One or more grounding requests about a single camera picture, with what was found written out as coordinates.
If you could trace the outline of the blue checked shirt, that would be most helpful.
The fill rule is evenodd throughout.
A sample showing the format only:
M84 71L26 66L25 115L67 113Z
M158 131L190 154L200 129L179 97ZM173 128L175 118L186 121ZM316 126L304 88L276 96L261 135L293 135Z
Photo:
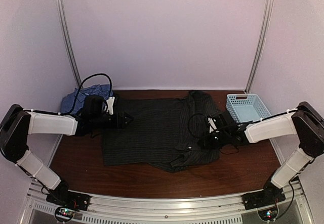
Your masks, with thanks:
M78 89L75 88L74 92L68 94L62 99L61 108L60 108L61 113L69 112L72 109L75 99L76 99L76 103L71 114L76 114L84 106L87 96L91 96L91 95L101 96L106 100L108 99L108 96L111 97L113 96L113 92L110 91L109 84L95 84L90 87L81 89L78 95L76 95L77 92Z

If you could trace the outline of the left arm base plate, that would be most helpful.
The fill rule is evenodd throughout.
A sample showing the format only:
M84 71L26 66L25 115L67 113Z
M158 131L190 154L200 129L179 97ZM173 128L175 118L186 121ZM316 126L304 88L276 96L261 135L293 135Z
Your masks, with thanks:
M90 198L87 194L68 192L68 200L62 201L48 193L46 201L58 205L54 210L54 218L58 222L66 223L71 221L77 212L88 210Z

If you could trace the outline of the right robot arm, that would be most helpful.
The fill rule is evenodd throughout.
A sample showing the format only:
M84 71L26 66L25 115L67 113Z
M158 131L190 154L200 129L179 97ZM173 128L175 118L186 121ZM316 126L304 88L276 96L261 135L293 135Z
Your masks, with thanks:
M278 152L288 143L285 160L265 182L262 190L249 192L242 199L246 209L275 205L285 200L283 188L298 177L318 156L323 155L323 117L307 102L277 115L242 122L225 111L209 116L207 131L198 136L201 148L220 150L226 145L240 146L276 141Z

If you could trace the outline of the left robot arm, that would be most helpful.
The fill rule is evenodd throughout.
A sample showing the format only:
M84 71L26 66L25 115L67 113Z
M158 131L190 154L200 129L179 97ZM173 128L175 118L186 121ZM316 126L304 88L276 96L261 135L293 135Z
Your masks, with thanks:
M35 135L82 137L97 129L123 129L133 116L116 108L115 97L87 96L80 109L46 112L13 104L1 122L1 153L29 177L39 182L62 206L73 201L68 183L29 147Z

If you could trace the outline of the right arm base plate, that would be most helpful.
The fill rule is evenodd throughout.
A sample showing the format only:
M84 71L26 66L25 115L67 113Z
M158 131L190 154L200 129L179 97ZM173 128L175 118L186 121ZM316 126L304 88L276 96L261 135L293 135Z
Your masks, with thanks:
M271 222L279 217L278 203L285 201L286 197L284 193L273 194L261 190L244 194L242 200L245 210L256 210L262 221Z

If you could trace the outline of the black pinstriped long sleeve shirt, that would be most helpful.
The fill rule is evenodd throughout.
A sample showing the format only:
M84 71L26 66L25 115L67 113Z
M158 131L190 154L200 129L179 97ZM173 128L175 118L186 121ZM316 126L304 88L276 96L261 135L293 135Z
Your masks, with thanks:
M211 95L190 91L176 99L119 99L116 107L133 116L124 129L106 129L102 137L105 166L148 163L168 172L216 161L219 150L201 149L208 117L220 114Z

